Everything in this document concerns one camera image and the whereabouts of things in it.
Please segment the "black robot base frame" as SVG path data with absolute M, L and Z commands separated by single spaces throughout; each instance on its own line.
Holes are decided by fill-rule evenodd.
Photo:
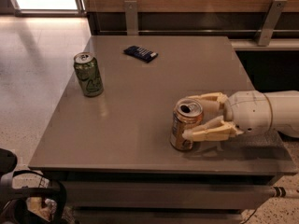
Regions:
M 50 188 L 18 188 L 13 187 L 15 176 L 33 174 L 43 175 L 30 171 L 15 171 L 18 162 L 17 156 L 0 148 L 0 224 L 63 224 L 63 211 L 66 203 L 66 190 L 59 181 L 53 181 L 55 186 Z M 28 210 L 26 200 L 28 198 L 46 198 L 56 202 L 52 220 L 47 221 L 43 217 Z

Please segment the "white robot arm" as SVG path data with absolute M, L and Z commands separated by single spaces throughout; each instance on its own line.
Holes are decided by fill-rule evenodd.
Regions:
M 183 132 L 184 139 L 224 141 L 239 135 L 259 135 L 275 130 L 299 137 L 299 91 L 238 91 L 194 95 L 204 110 L 216 115 L 204 124 Z

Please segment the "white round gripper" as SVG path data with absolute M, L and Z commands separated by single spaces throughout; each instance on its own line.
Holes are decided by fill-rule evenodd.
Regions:
M 182 137 L 193 142 L 225 141 L 231 137 L 266 133 L 272 123 L 272 111 L 266 96 L 258 91 L 238 91 L 229 98 L 222 92 L 189 96 L 197 101 L 204 113 L 223 116 L 187 129 Z

